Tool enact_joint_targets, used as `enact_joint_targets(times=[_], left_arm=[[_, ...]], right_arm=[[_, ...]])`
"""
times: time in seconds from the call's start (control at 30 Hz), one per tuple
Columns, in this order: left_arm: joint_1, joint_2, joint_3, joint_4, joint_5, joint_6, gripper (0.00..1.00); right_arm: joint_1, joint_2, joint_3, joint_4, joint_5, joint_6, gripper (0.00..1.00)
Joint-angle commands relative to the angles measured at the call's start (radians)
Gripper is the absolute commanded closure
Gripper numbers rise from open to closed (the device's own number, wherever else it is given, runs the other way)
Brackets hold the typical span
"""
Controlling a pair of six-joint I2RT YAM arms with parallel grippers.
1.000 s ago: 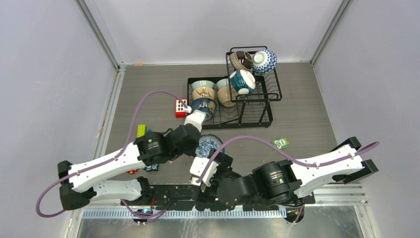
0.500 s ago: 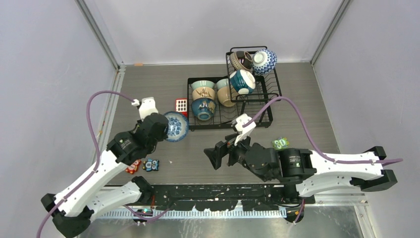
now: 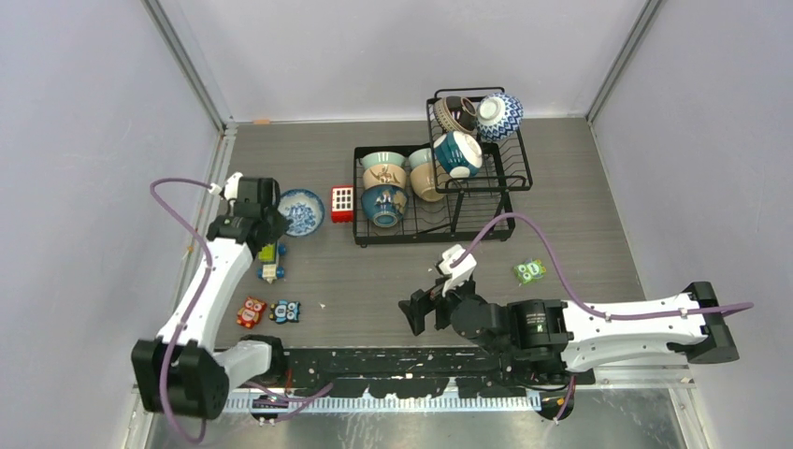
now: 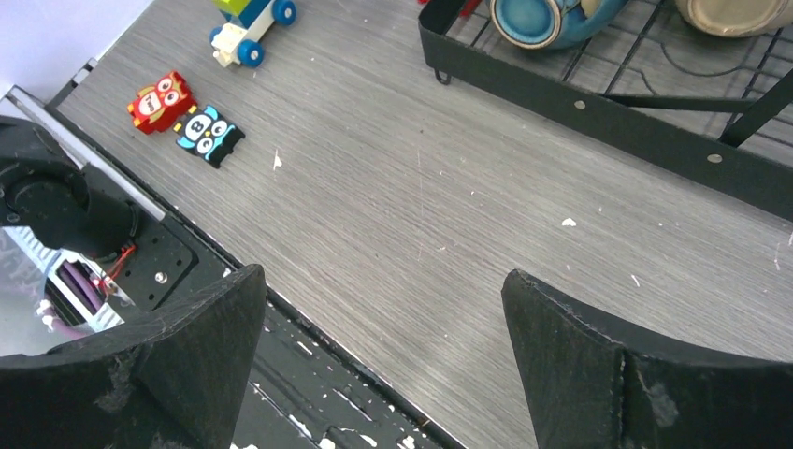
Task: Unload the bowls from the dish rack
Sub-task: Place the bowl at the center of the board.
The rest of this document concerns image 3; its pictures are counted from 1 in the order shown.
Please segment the blue zigzag pattern bowl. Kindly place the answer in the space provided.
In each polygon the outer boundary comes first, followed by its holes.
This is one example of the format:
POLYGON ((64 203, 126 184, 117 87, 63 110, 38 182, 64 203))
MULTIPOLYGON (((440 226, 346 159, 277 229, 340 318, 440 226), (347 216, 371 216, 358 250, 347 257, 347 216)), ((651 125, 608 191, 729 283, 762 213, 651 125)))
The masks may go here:
POLYGON ((483 142, 499 142, 510 138, 524 117, 521 101, 513 95, 493 93, 484 97, 477 107, 477 131, 483 142))

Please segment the white blue floral bowl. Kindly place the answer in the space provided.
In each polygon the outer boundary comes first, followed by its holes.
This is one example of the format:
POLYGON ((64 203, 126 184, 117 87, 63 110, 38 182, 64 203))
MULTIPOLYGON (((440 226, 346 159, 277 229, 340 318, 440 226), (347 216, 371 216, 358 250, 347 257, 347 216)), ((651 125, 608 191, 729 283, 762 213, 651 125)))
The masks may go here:
POLYGON ((325 218, 322 199, 307 189, 283 192, 278 210, 289 222, 285 235, 291 238, 303 238, 315 233, 325 218))

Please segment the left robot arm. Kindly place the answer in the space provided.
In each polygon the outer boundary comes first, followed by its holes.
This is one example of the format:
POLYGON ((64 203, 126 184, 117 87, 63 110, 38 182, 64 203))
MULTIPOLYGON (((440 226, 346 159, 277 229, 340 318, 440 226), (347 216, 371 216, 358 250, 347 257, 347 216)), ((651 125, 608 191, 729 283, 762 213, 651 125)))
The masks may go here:
POLYGON ((279 184, 237 172, 224 185, 205 183, 230 210, 204 234, 195 233, 202 259, 182 299, 151 340, 138 340, 131 361, 146 411, 213 420, 231 390, 251 379, 279 385, 287 372, 281 340, 253 335, 217 351, 216 338, 231 296, 256 256, 283 237, 279 184))

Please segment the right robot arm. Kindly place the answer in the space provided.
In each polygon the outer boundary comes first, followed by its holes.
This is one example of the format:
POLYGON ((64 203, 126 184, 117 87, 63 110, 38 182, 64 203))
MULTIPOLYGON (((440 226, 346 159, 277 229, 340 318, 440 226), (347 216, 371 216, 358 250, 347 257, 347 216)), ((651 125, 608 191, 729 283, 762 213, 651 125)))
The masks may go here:
POLYGON ((414 335, 425 317, 451 327, 487 354, 527 364, 547 384, 612 362, 682 354, 691 364, 739 359, 736 343, 709 282, 692 282, 680 294, 652 301, 577 305, 562 299, 489 303, 475 282, 444 292, 417 290, 398 303, 414 335))

